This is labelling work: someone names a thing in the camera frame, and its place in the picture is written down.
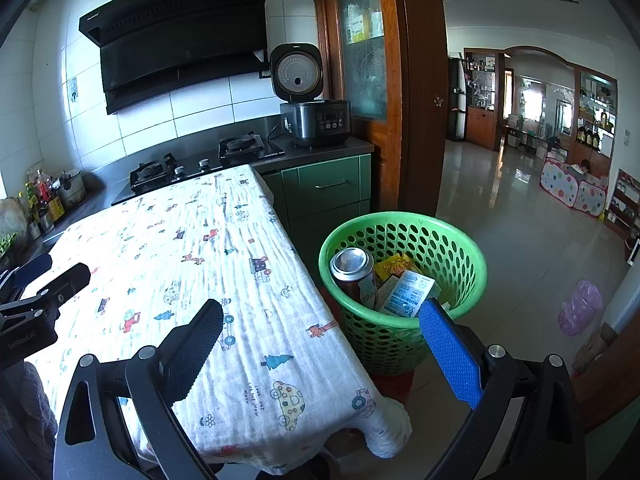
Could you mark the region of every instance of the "drawer handle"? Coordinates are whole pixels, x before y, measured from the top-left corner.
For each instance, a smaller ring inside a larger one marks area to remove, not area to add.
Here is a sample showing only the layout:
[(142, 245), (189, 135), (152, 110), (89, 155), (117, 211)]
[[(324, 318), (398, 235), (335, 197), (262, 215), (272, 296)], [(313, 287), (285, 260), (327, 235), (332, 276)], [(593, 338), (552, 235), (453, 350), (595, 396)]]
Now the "drawer handle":
[(327, 184), (326, 186), (316, 186), (316, 189), (327, 189), (328, 187), (336, 187), (341, 186), (342, 184), (346, 184), (347, 181), (342, 179), (340, 182), (336, 182), (335, 184)]

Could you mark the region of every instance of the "black range hood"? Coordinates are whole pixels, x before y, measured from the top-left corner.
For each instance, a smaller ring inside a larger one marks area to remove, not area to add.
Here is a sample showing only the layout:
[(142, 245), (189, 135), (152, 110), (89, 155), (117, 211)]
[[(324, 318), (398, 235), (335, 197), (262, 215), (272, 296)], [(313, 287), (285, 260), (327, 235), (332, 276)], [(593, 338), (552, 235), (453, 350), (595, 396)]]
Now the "black range hood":
[(80, 18), (107, 113), (185, 86), (267, 74), (266, 0), (112, 0)]

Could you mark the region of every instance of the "green basket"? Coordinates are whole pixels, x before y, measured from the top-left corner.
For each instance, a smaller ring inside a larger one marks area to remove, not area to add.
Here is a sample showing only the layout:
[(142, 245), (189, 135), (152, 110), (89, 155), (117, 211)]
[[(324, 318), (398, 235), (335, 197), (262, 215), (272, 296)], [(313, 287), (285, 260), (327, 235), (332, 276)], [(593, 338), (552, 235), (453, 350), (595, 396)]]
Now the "green basket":
[(413, 370), (429, 352), (417, 318), (381, 314), (353, 301), (334, 283), (329, 262), (346, 247), (360, 247), (376, 262), (404, 253), (425, 275), (436, 279), (438, 300), (457, 319), (471, 310), (486, 286), (486, 262), (471, 238), (436, 218), (390, 211), (360, 216), (336, 228), (322, 244), (318, 265), (324, 286), (342, 307), (340, 327), (371, 374)]

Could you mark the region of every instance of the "tiled backsplash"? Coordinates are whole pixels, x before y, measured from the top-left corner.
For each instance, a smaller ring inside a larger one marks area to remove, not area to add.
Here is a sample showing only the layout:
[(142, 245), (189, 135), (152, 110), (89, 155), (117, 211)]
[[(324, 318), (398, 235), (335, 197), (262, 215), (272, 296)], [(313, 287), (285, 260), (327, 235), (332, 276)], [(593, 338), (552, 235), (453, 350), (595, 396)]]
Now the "tiled backsplash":
[(31, 91), (37, 23), (26, 10), (0, 48), (0, 198), (16, 196), (26, 169), (41, 159)]
[[(279, 113), (271, 80), (253, 73), (180, 89), (107, 116), (99, 49), (78, 32), (78, 20), (108, 1), (44, 0), (40, 8), (32, 44), (33, 112), (47, 171), (93, 171), (171, 138)], [(318, 44), (313, 0), (267, 0), (266, 15), (270, 51), (281, 43)]]

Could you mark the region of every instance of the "gas stove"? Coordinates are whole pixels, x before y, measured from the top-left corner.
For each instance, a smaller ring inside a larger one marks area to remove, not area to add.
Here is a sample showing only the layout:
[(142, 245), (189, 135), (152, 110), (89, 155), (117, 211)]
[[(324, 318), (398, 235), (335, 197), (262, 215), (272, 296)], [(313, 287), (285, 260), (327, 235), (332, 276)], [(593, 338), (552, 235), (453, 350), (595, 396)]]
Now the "gas stove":
[(283, 154), (283, 149), (253, 132), (222, 140), (218, 150), (202, 152), (179, 160), (176, 160), (171, 153), (167, 153), (162, 160), (140, 164), (136, 170), (132, 171), (129, 176), (129, 185), (120, 192), (111, 205), (213, 171)]

